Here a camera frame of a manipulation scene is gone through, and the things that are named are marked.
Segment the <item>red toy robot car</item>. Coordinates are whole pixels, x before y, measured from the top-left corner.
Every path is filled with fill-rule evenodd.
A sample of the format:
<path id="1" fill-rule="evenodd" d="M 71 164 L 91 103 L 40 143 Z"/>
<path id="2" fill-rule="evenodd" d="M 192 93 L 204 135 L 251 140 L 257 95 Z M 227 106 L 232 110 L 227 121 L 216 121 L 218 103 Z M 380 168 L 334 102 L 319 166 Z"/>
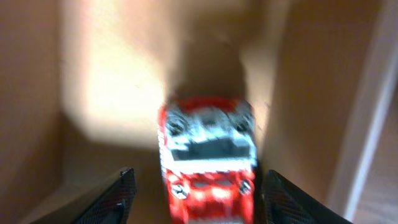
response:
<path id="1" fill-rule="evenodd" d="M 239 98 L 160 107 L 160 167 L 172 223 L 253 223 L 254 128 L 252 106 Z"/>

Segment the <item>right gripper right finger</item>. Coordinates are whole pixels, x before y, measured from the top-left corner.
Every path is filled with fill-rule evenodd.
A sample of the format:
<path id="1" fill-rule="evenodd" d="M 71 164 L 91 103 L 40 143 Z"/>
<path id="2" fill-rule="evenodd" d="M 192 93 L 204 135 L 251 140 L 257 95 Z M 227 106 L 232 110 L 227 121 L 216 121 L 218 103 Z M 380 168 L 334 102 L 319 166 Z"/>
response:
<path id="1" fill-rule="evenodd" d="M 268 170 L 262 182 L 264 223 L 352 224 L 275 170 Z"/>

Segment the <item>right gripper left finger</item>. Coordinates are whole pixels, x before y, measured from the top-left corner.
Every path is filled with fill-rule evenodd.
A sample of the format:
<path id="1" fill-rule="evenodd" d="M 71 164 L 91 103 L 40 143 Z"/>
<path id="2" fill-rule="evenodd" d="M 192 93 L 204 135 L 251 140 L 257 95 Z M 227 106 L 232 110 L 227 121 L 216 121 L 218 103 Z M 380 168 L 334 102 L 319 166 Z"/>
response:
<path id="1" fill-rule="evenodd" d="M 126 223 L 136 192 L 134 169 L 123 168 L 32 223 Z"/>

